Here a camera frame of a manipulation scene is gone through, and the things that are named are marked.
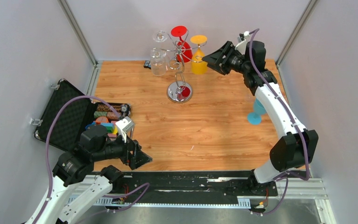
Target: wooden tabletop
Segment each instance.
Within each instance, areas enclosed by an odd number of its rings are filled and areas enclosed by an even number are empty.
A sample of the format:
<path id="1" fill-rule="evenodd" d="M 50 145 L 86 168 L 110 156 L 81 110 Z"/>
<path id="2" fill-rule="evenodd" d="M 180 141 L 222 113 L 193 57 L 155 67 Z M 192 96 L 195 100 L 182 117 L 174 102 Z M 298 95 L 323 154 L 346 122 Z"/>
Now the wooden tabletop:
<path id="1" fill-rule="evenodd" d="M 266 62 L 285 95 L 275 62 Z M 268 115 L 256 126 L 247 121 L 255 97 L 241 74 L 223 76 L 208 68 L 206 74 L 194 75 L 187 63 L 184 75 L 193 97 L 175 104 L 166 95 L 174 72 L 156 77 L 143 64 L 104 62 L 95 92 L 107 102 L 132 105 L 133 139 L 153 158 L 139 171 L 247 170 L 269 159 L 278 137 Z M 120 160 L 98 162 L 95 170 L 108 165 L 130 170 Z"/>

